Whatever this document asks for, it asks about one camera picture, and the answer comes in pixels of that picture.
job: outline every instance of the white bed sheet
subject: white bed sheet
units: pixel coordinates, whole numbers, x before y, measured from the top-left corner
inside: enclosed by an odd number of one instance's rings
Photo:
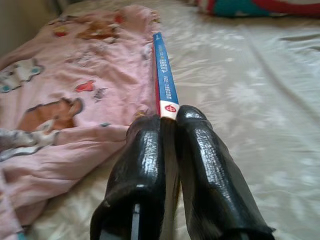
[[[276,239],[319,239],[320,20],[217,18],[178,0],[85,1],[65,13],[132,3],[159,12],[180,103],[208,116]],[[113,163],[51,200],[28,239],[88,240]],[[181,199],[177,239],[189,239]]]

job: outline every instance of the cartoon horse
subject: cartoon horse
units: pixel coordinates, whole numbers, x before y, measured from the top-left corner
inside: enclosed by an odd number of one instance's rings
[[[71,101],[61,98],[59,101],[40,104],[28,109],[23,115],[17,129],[34,132],[44,123],[50,124],[47,133],[75,127],[74,116],[83,110],[80,98]]]

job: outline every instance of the bed sheet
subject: bed sheet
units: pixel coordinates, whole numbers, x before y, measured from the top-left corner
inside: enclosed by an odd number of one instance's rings
[[[320,20],[218,18],[178,0],[85,1],[65,13],[132,3],[159,12],[180,103],[208,116],[276,239],[318,239]],[[28,239],[88,240],[113,162],[51,200]],[[181,198],[176,218],[188,240]]]

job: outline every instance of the pillow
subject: pillow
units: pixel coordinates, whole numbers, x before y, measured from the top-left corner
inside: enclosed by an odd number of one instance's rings
[[[203,12],[224,17],[320,17],[320,0],[199,0]]]

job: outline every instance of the red and teal pillow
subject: red and teal pillow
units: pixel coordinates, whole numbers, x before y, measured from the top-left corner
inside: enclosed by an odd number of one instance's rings
[[[224,17],[320,17],[320,0],[198,0],[197,4],[206,13]]]

